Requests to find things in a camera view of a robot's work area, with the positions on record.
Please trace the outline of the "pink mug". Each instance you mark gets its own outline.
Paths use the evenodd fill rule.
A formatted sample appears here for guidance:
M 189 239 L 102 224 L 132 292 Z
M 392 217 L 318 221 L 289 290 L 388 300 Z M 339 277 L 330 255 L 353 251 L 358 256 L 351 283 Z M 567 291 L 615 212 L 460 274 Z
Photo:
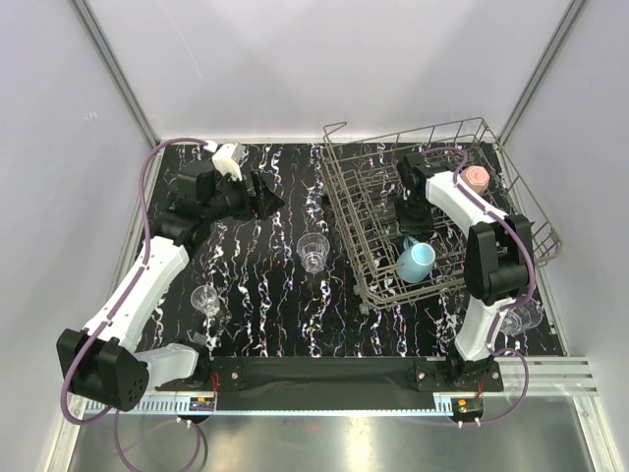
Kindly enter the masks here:
M 488 171 L 481 165 L 471 165 L 462 172 L 464 182 L 477 194 L 486 192 L 490 182 Z

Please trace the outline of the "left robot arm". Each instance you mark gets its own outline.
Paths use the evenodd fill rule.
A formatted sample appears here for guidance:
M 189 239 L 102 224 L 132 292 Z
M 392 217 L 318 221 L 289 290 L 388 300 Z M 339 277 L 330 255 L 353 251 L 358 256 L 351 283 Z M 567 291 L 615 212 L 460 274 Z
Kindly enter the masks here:
M 59 336 L 61 405 L 66 407 L 73 393 L 128 412 L 147 391 L 164 384 L 180 381 L 190 390 L 206 387 L 211 367 L 204 342 L 177 339 L 140 352 L 144 326 L 171 282 L 209 238 L 215 222 L 266 220 L 284 205 L 256 171 L 238 178 L 210 162 L 181 170 L 167 210 L 150 226 L 149 240 L 112 297 L 82 329 L 67 328 Z

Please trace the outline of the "clear glass tumbler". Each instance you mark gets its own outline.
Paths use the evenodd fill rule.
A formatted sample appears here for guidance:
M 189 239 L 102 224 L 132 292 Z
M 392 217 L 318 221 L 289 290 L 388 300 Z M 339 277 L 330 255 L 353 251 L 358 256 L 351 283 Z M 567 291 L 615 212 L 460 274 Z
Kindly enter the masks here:
M 303 235 L 297 242 L 297 253 L 306 272 L 316 274 L 324 270 L 329 254 L 328 239 L 318 233 Z

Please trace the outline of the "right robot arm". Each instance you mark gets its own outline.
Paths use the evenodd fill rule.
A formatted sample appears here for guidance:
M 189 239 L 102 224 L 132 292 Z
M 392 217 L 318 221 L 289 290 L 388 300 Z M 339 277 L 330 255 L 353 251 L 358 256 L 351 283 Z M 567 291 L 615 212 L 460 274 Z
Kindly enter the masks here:
M 440 374 L 450 386 L 467 390 L 490 375 L 494 343 L 508 311 L 526 304 L 537 281 L 532 224 L 522 214 L 508 214 L 484 200 L 463 178 L 466 167 L 434 166 L 425 152 L 410 152 L 396 164 L 402 196 L 396 214 L 403 251 L 398 277 L 425 280 L 436 262 L 428 240 L 432 213 L 440 209 L 466 238 L 463 279 L 469 304 Z

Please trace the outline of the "blue mug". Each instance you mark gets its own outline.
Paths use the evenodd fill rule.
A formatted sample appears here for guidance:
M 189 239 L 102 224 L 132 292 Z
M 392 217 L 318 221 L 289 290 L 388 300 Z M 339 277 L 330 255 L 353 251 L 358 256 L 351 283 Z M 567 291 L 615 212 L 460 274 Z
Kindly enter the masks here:
M 433 269 L 436 260 L 434 248 L 412 236 L 404 237 L 402 247 L 396 269 L 399 278 L 411 284 L 422 282 Z

